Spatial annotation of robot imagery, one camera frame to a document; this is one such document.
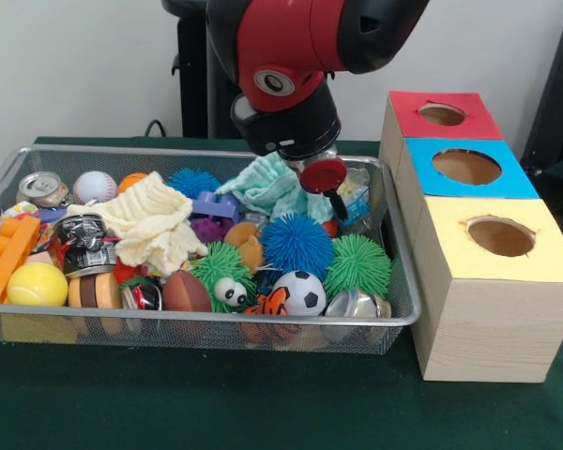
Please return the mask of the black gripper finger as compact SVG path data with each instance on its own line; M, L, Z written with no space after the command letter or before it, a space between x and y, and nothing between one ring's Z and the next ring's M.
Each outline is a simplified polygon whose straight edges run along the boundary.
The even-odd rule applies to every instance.
M346 206L342 200L342 197L338 194L336 190L331 190L329 192L329 200L333 207L334 214L339 221L345 221L348 218L348 213Z

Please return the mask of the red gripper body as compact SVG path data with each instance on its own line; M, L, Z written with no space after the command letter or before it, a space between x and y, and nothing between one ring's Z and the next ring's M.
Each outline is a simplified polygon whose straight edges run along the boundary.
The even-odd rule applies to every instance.
M317 159L300 173L300 185L312 194L335 191L345 180L347 169L338 157Z

